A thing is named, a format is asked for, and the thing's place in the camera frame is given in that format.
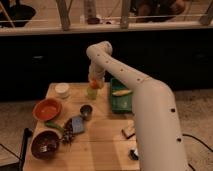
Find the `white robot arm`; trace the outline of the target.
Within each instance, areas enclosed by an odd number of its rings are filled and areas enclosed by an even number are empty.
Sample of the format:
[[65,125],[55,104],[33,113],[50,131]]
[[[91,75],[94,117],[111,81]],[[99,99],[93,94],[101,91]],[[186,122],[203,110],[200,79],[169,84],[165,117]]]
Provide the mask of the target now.
[[89,72],[95,78],[108,71],[132,94],[140,171],[189,171],[174,94],[164,82],[113,58],[108,41],[90,45]]

